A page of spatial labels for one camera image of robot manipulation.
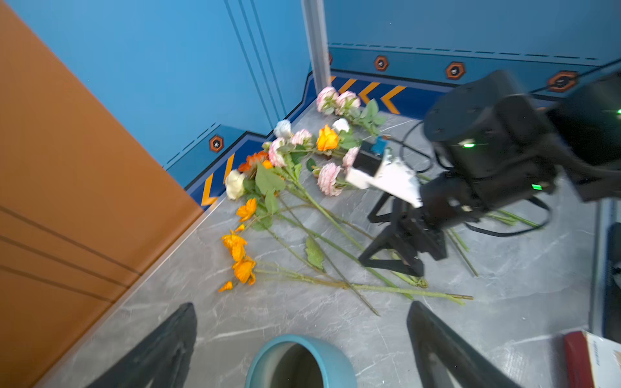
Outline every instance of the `orange flower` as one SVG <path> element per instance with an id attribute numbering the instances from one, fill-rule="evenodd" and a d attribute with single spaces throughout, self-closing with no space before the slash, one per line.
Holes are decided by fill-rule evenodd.
<path id="1" fill-rule="evenodd" d="M 230 232 L 230 235 L 222 237 L 222 243 L 229 249 L 231 256 L 233 256 L 233 260 L 240 261 L 246 257 L 246 249 L 243 246 L 248 243 L 242 237 L 236 235 L 232 230 Z"/>
<path id="2" fill-rule="evenodd" d="M 238 170 L 241 173 L 250 172 L 249 175 L 251 176 L 252 172 L 256 171 L 256 166 L 259 163 L 263 163 L 266 160 L 268 160 L 268 153 L 267 152 L 261 151 L 261 152 L 255 153 L 254 155 L 247 156 L 246 157 L 246 163 L 242 163 L 242 165 L 239 166 Z"/>
<path id="3" fill-rule="evenodd" d="M 233 289 L 233 282 L 227 282 L 224 286 L 222 286 L 222 288 L 218 290 L 218 292 L 232 290 L 232 289 Z"/>
<path id="4" fill-rule="evenodd" d="M 319 151 L 333 150 L 338 147 L 338 135 L 327 124 L 319 131 L 317 149 Z"/>
<path id="5" fill-rule="evenodd" d="M 241 217 L 239 222 L 246 222 L 256 212 L 256 198 L 249 199 L 244 206 L 237 209 L 237 215 Z"/>
<path id="6" fill-rule="evenodd" d="M 232 268 L 235 270 L 235 277 L 237 277 L 240 282 L 244 284 L 248 282 L 248 284 L 252 286 L 256 282 L 256 276 L 252 273 L 252 269 L 255 266 L 256 261 L 246 256 L 245 259 L 233 264 Z"/>

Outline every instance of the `orange wall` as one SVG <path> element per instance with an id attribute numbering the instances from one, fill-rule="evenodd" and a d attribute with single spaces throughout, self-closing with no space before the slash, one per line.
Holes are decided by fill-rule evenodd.
<path id="1" fill-rule="evenodd" d="M 0 386 L 30 387 L 201 208 L 0 2 Z"/>

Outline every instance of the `silver corner post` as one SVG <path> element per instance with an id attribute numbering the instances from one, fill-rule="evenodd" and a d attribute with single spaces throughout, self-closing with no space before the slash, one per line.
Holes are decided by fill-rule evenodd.
<path id="1" fill-rule="evenodd" d="M 328 32 L 325 28 L 324 0 L 302 0 L 306 39 L 309 44 L 310 64 L 317 93 L 330 86 L 330 58 Z"/>
<path id="2" fill-rule="evenodd" d="M 589 312 L 589 332 L 604 336 L 605 298 L 609 274 L 608 230 L 616 222 L 621 222 L 621 206 L 617 199 L 601 199 L 597 203 L 595 225 L 595 260 L 593 261 L 593 280 L 591 284 L 591 311 Z"/>

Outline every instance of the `dark blue line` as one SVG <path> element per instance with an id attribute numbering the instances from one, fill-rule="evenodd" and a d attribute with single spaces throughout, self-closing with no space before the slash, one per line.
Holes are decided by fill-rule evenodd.
<path id="1" fill-rule="evenodd" d="M 272 106 L 274 107 L 274 111 L 276 112 L 276 119 L 280 120 L 280 115 L 278 114 L 276 103 L 274 102 L 274 96 L 272 96 L 270 84 L 268 83 L 268 77 L 267 75 L 265 75 L 265 69 L 263 68 L 263 62 L 261 61 L 261 57 L 259 56 L 259 49 L 257 49 L 256 47 L 255 37 L 252 35 L 252 30 L 250 29 L 250 23 L 248 22 L 248 17 L 246 16 L 246 10 L 243 8 L 242 0 L 238 0 L 238 1 L 239 1 L 239 8 L 242 10 L 243 21 L 246 23 L 246 28 L 248 29 L 248 35 L 250 36 L 250 41 L 252 42 L 252 47 L 255 49 L 256 61 L 259 63 L 259 68 L 261 69 L 263 80 L 265 81 L 265 87 L 268 90 L 268 94 L 270 95 Z"/>
<path id="2" fill-rule="evenodd" d="M 274 77 L 274 82 L 276 83 L 276 90 L 278 92 L 278 97 L 280 98 L 280 103 L 283 105 L 283 112 L 287 114 L 287 108 L 284 107 L 283 95 L 280 93 L 280 85 L 278 84 L 278 80 L 276 79 L 276 72 L 274 71 L 274 66 L 272 65 L 270 52 L 268 51 L 268 45 L 265 42 L 265 36 L 263 35 L 263 29 L 261 28 L 261 22 L 259 21 L 259 13 L 256 11 L 255 0 L 250 0 L 250 4 L 252 5 L 252 11 L 255 13 L 256 24 L 259 26 L 259 35 L 261 35 L 261 40 L 263 41 L 263 47 L 265 48 L 265 53 L 268 57 L 268 63 L 270 64 L 272 77 Z"/>
<path id="3" fill-rule="evenodd" d="M 227 12 L 229 13 L 229 18 L 231 19 L 231 23 L 233 24 L 233 29 L 235 30 L 235 34 L 237 36 L 237 40 L 239 41 L 239 45 L 242 48 L 243 57 L 246 59 L 246 65 L 248 65 L 248 70 L 250 71 L 250 76 L 252 77 L 252 81 L 254 81 L 254 83 L 255 83 L 256 92 L 259 94 L 259 98 L 261 99 L 261 104 L 263 105 L 263 110 L 265 111 L 265 116 L 268 119 L 268 123 L 271 126 L 274 126 L 274 123 L 272 123 L 271 120 L 270 120 L 270 114 L 268 113 L 268 108 L 265 106 L 265 101 L 263 100 L 263 96 L 261 95 L 261 91 L 259 90 L 259 84 L 256 82 L 255 72 L 252 71 L 252 67 L 250 66 L 250 60 L 248 59 L 248 54 L 246 53 L 246 49 L 243 47 L 242 36 L 239 34 L 239 30 L 237 29 L 237 24 L 235 24 L 235 19 L 233 19 L 233 12 L 231 11 L 231 7 L 229 5 L 229 0 L 224 0 L 224 5 L 227 7 Z"/>

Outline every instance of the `orange hexagon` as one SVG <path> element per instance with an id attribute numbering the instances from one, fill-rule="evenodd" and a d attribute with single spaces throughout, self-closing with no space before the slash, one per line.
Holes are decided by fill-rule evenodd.
<path id="1" fill-rule="evenodd" d="M 448 79 L 460 79 L 466 74 L 466 67 L 463 62 L 451 62 L 446 68 L 446 77 Z"/>
<path id="2" fill-rule="evenodd" d="M 548 80 L 548 90 L 557 93 L 566 92 L 578 83 L 577 77 L 578 73 L 575 71 L 559 71 Z"/>
<path id="3" fill-rule="evenodd" d="M 220 152 L 222 147 L 224 147 L 224 140 L 218 135 L 209 140 L 209 149 L 213 152 Z"/>
<path id="4" fill-rule="evenodd" d="M 388 69 L 388 65 L 390 65 L 390 63 L 388 63 L 388 58 L 384 55 L 379 55 L 375 58 L 375 68 L 378 71 L 386 71 L 386 69 Z"/>

